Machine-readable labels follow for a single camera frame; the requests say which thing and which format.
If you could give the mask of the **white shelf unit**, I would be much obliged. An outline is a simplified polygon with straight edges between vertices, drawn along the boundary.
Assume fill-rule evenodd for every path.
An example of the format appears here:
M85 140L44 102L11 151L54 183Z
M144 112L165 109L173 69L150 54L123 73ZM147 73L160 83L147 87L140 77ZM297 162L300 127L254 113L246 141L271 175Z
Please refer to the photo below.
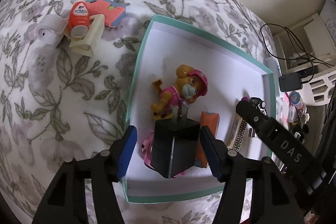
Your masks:
M279 28L273 36L283 74L309 69L310 60L318 72L335 67L335 42L319 13L289 29L291 34Z

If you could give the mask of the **coral blue toy case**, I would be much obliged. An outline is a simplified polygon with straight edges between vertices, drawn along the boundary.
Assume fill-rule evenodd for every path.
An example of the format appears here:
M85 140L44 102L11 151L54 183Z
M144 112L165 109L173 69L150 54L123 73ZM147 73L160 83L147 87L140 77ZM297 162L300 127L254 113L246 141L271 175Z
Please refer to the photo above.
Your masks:
M88 0L86 3L89 14L104 15L105 25L110 28L116 28L126 16L125 6L111 0Z

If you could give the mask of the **floral grey white blanket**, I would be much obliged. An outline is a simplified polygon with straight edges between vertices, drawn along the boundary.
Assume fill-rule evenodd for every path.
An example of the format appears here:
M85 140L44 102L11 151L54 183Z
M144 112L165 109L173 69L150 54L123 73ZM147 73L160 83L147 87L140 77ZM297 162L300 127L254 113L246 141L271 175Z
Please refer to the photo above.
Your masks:
M73 0L1 0L1 193L31 223L67 157L82 160L123 132L137 53L155 14L208 31L263 62L268 27L237 0L112 0L126 17L106 28L93 57L37 37L46 15L66 18Z

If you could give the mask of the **cream plastic comb clip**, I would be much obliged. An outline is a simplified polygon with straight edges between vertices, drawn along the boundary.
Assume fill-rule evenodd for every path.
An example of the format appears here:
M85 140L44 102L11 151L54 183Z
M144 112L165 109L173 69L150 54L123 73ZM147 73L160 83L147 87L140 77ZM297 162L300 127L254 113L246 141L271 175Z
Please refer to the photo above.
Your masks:
M92 57L104 32L105 16L103 14L97 14L90 16L89 19L91 24L84 38L71 38L69 47L74 53Z

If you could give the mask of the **white tape roll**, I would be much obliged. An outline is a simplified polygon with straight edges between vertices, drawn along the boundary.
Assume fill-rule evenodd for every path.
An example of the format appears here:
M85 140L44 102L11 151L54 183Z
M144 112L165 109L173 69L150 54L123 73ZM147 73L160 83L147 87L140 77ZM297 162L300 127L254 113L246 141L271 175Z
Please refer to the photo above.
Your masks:
M67 21L57 14L46 15L37 25L36 33L40 41L56 48L63 39Z

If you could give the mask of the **white wall charger plug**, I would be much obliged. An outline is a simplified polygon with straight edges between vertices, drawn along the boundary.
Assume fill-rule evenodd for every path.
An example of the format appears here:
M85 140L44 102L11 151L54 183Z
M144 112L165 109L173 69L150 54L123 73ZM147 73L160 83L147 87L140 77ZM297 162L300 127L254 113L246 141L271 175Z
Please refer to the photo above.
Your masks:
M257 133L256 133L256 130L249 127L248 128L248 137L249 138L257 138Z

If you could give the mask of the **teal white shallow box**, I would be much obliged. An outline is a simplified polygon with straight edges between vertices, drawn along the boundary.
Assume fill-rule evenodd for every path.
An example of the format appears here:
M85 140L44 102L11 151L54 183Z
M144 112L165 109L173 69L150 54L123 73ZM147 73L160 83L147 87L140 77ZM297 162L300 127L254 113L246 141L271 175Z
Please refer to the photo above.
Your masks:
M143 162L142 142L154 129L150 105L157 98L152 83L162 79L171 85L175 70L186 64L208 78L208 92L189 108L188 116L198 120L204 111L220 116L217 138L226 140L243 97L258 97L266 103L269 116L276 115L274 76L264 64L238 47L166 16L155 15L143 37L127 107L126 122L137 128L138 142L122 186L131 203L186 201L220 192L224 185L209 168L189 168L177 178L164 178Z

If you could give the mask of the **red stain remover bottle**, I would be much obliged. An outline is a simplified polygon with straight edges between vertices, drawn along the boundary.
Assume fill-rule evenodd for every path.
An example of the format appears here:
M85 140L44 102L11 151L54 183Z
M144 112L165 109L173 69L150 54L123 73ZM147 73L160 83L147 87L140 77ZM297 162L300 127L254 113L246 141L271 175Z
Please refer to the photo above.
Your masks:
M68 28L72 38L83 38L89 28L89 12L86 0L74 0L68 19Z

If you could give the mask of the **white power strip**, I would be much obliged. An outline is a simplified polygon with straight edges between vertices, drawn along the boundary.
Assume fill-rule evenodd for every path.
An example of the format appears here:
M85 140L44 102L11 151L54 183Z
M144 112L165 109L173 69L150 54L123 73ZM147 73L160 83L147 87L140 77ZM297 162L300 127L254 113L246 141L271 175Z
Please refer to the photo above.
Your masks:
M274 80L278 82L278 79L281 76L281 70L278 60L273 56L268 57L265 60L265 65L272 71L274 75Z

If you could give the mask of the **pink kids watch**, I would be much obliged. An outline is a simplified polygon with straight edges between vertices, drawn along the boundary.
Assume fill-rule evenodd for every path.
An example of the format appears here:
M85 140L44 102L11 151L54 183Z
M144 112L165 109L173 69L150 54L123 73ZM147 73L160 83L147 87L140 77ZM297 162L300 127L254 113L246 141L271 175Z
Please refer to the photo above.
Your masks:
M190 168L189 145L174 135L152 133L143 141L141 152L145 165L164 178L184 175Z

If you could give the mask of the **white small mouse-shaped object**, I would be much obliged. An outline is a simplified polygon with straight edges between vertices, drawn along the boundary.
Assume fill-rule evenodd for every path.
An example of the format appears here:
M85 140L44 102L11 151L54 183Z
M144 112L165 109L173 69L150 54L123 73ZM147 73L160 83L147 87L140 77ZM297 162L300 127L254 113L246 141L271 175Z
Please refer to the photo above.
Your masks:
M297 110L294 106L289 106L288 110L288 123L295 123L298 120Z

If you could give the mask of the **pink white crochet mat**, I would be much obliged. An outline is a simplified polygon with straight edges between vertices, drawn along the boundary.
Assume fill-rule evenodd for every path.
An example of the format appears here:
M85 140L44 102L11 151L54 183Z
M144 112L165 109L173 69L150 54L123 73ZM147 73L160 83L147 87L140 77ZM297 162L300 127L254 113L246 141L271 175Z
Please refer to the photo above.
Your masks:
M283 126L288 125L289 114L289 97L288 94L283 93L281 96L276 97L276 120Z

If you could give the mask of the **paw patrol dog toy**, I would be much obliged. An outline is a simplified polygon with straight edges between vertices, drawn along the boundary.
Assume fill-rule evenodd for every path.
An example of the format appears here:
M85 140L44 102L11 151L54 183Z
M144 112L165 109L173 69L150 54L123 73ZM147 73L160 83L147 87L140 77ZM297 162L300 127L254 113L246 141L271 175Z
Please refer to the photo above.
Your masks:
M159 95L159 101L152 103L150 107L154 121L171 118L174 106L180 109L183 103L193 104L207 94L208 78L202 71L182 64L177 67L175 74L175 83L165 89L162 88L162 79L152 82Z

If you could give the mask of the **black toy car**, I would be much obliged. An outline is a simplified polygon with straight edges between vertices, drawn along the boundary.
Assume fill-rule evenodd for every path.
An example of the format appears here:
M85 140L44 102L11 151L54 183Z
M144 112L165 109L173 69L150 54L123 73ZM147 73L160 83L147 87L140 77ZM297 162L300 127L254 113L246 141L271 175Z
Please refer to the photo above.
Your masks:
M266 103L261 98L251 97L249 102L254 108L258 109L262 114L267 115L265 108Z

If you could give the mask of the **black charger cube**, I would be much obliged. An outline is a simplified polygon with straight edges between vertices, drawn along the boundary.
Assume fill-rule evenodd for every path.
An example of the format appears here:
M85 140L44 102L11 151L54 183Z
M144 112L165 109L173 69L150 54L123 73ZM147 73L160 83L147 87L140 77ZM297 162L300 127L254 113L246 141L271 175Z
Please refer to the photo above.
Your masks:
M173 106L171 118L155 121L151 166L173 178L194 166L200 123L187 117L188 106Z

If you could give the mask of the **black power adapter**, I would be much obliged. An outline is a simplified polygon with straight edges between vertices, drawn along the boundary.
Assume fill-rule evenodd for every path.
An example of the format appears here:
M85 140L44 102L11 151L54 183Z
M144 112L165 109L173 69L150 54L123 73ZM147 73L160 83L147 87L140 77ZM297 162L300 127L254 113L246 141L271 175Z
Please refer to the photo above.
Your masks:
M281 92L291 92L302 89L302 80L298 72L280 76L278 82Z

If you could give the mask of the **gold black patterned lighter box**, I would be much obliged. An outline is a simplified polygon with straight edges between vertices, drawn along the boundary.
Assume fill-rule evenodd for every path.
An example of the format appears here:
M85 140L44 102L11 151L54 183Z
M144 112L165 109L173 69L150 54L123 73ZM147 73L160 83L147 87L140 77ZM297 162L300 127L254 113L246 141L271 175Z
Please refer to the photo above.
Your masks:
M240 151L243 137L247 127L247 122L238 114L235 115L234 122L227 141L227 148Z

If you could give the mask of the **round colourful candy tube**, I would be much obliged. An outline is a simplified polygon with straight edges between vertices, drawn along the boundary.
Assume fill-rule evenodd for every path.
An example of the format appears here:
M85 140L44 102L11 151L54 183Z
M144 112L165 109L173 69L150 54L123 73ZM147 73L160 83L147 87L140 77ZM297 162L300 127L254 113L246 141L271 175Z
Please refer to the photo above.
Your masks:
M301 111L301 112L305 112L306 111L306 104L303 102L302 97L299 94L299 92L291 92L289 94L289 102L298 111Z

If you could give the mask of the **white lattice basket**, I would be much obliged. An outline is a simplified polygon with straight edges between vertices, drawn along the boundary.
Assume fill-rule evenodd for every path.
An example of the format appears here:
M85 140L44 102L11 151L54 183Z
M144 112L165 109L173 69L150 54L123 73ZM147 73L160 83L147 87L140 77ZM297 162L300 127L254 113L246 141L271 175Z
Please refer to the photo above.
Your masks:
M330 102L335 86L335 67L314 75L313 79L303 84L299 94L307 106L323 106Z

